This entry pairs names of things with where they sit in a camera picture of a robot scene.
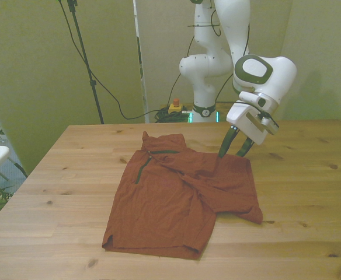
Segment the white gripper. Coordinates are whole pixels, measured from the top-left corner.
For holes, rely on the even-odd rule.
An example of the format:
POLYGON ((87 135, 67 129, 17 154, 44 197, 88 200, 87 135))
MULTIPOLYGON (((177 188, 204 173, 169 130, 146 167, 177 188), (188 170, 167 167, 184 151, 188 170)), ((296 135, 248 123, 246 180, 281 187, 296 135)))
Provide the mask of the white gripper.
POLYGON ((259 110, 249 104, 235 103, 231 107, 227 114, 227 121, 231 123, 232 126, 230 126, 222 141, 218 152, 219 158, 223 158, 227 154, 231 143, 238 135, 239 130, 247 136, 247 139, 240 150, 237 151, 237 156, 244 157, 254 143, 258 145, 263 143, 268 132, 261 124, 261 120, 258 117, 259 113, 259 110))

